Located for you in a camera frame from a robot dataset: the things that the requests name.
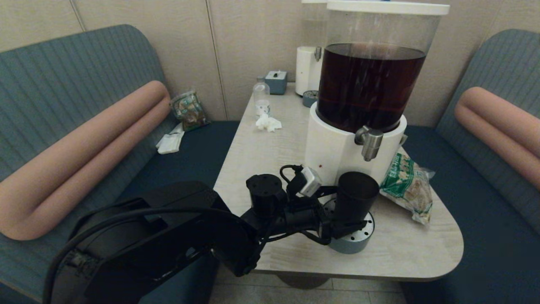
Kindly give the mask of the dark tumbler cup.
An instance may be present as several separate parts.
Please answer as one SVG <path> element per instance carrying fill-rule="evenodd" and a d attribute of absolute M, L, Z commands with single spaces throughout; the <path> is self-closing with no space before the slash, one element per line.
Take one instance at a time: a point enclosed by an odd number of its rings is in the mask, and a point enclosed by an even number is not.
<path fill-rule="evenodd" d="M 372 177 L 357 171 L 341 175 L 337 187 L 334 215 L 342 223 L 363 221 L 380 190 Z"/>

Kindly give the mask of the silver metal dispenser tap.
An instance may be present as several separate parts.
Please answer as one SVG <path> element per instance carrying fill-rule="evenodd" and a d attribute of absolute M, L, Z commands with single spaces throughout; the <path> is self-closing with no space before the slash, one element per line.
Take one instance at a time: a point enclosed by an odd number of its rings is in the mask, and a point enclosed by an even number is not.
<path fill-rule="evenodd" d="M 362 156 L 364 161 L 370 162 L 376 158 L 380 149 L 384 133 L 378 129 L 372 129 L 368 126 L 361 127 L 354 137 L 357 146 L 362 146 Z"/>

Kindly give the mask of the round blue-grey perforated drip tray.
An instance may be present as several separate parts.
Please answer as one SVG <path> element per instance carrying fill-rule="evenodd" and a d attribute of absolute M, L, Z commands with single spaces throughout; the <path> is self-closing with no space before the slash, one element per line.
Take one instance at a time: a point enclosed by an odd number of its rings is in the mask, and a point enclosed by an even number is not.
<path fill-rule="evenodd" d="M 331 198 L 324 204 L 325 214 L 332 220 L 332 222 L 337 220 L 334 215 L 335 203 L 336 198 Z M 332 250 L 342 254 L 356 254 L 363 251 L 370 241 L 375 229 L 375 222 L 370 212 L 368 212 L 364 220 L 368 221 L 364 229 L 351 233 L 350 235 L 340 239 L 331 238 L 329 247 L 332 248 Z"/>

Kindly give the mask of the large white dark-tea drink dispenser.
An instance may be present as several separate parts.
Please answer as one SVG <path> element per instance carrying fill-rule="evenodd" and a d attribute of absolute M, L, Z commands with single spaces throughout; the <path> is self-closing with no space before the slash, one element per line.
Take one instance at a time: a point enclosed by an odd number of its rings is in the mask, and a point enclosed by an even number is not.
<path fill-rule="evenodd" d="M 309 110 L 305 164 L 323 185 L 358 171 L 381 184 L 408 125 L 405 108 L 448 4 L 328 0 L 319 100 Z M 384 133 L 366 162 L 354 142 L 363 126 Z"/>

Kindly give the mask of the clear green-print grain snack bag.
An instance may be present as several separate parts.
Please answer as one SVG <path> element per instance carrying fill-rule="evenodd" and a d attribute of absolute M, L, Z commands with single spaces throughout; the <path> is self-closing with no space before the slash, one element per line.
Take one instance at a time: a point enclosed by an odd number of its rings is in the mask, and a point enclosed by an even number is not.
<path fill-rule="evenodd" d="M 380 194 L 409 210 L 417 223 L 428 225 L 433 205 L 430 179 L 434 175 L 434 171 L 420 167 L 409 156 L 397 153 L 380 186 Z"/>

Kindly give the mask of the crumpled white tissue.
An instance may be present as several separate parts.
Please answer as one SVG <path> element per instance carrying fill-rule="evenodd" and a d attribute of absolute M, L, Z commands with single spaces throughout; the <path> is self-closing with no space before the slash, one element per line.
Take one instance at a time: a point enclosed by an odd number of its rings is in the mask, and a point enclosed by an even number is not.
<path fill-rule="evenodd" d="M 282 123 L 279 120 L 270 117 L 267 113 L 263 112 L 257 119 L 255 126 L 259 130 L 274 132 L 282 128 Z"/>

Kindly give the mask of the clear plastic bottle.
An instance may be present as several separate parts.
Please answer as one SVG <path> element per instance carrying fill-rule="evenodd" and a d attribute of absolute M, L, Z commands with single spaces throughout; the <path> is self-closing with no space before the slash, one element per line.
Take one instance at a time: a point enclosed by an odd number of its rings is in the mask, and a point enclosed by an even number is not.
<path fill-rule="evenodd" d="M 260 117 L 262 114 L 269 115 L 270 113 L 270 87 L 265 82 L 264 76 L 257 77 L 257 82 L 253 87 L 253 100 L 255 107 L 255 116 Z"/>

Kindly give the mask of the blue-grey tissue box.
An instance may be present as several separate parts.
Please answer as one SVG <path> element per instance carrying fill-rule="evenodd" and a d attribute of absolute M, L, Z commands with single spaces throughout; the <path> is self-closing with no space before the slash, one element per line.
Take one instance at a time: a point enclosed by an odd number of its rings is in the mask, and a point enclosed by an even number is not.
<path fill-rule="evenodd" d="M 287 71 L 268 71 L 265 83 L 269 87 L 271 95 L 284 95 L 288 83 Z"/>

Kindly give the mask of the small white clear drink dispenser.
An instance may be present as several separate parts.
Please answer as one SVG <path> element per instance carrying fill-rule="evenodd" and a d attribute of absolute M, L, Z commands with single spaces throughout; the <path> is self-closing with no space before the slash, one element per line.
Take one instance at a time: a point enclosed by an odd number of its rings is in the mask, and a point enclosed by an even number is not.
<path fill-rule="evenodd" d="M 328 0 L 301 0 L 302 15 L 296 57 L 298 95 L 318 90 L 327 32 Z"/>

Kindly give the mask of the teal booth bench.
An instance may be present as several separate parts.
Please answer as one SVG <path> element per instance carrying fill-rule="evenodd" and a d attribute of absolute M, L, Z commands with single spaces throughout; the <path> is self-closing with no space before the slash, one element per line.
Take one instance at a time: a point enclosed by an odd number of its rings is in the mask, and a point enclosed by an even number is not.
<path fill-rule="evenodd" d="M 62 137 L 150 81 L 169 88 L 156 50 L 141 31 L 117 25 L 0 53 L 0 182 Z M 0 233 L 0 304 L 41 304 L 54 256 L 84 215 L 181 181 L 213 187 L 238 122 L 187 132 L 181 149 L 160 155 L 156 144 L 178 121 L 170 114 L 100 183 L 75 195 L 75 207 L 35 240 Z"/>
<path fill-rule="evenodd" d="M 430 282 L 402 282 L 407 304 L 540 304 L 540 190 L 455 118 L 479 87 L 540 119 L 540 33 L 508 29 L 485 41 L 435 128 L 410 126 L 405 151 L 464 240 L 459 265 Z"/>

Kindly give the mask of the white napkin packet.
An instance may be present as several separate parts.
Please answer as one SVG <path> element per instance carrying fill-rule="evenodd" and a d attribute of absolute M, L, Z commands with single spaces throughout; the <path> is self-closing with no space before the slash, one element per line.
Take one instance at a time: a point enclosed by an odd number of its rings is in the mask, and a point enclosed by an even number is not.
<path fill-rule="evenodd" d="M 165 155 L 179 152 L 184 134 L 183 123 L 179 123 L 156 144 L 158 154 Z"/>

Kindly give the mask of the crumpled clear snack bag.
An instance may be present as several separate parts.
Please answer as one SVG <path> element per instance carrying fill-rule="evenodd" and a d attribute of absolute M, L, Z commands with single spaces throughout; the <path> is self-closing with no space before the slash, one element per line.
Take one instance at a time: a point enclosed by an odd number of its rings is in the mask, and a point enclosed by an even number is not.
<path fill-rule="evenodd" d="M 189 132 L 211 123 L 201 105 L 197 92 L 191 89 L 172 98 L 170 108 L 185 132 Z"/>

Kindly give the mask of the pink bolster cushion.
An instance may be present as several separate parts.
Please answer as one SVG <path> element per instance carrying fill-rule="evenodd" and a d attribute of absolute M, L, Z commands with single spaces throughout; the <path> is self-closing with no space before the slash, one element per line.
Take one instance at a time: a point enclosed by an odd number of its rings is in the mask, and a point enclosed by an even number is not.
<path fill-rule="evenodd" d="M 539 118 L 480 87 L 461 94 L 454 116 L 540 192 Z"/>
<path fill-rule="evenodd" d="M 57 227 L 170 113 L 149 81 L 31 159 L 0 136 L 0 235 L 35 240 Z"/>

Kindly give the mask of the round table pedestal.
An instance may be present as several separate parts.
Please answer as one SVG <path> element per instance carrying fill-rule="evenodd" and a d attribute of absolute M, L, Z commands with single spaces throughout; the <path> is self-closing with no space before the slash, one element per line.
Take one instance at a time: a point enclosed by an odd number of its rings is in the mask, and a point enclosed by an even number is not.
<path fill-rule="evenodd" d="M 286 285 L 297 289 L 316 289 L 331 279 L 330 277 L 291 274 L 278 274 L 277 277 Z"/>

